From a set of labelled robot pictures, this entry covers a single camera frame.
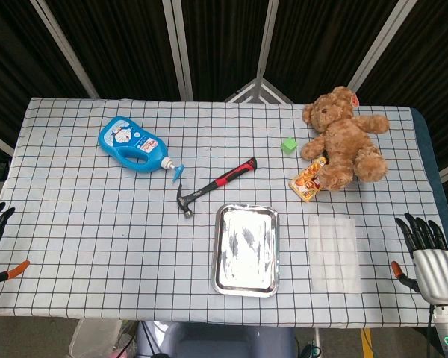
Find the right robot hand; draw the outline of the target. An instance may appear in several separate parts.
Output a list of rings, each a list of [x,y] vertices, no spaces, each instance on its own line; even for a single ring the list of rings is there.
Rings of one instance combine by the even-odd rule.
[[[395,278],[404,286],[421,294],[435,306],[448,305],[448,245],[440,226],[432,220],[405,214],[395,222],[402,232],[416,277],[408,277],[393,261],[391,268]]]

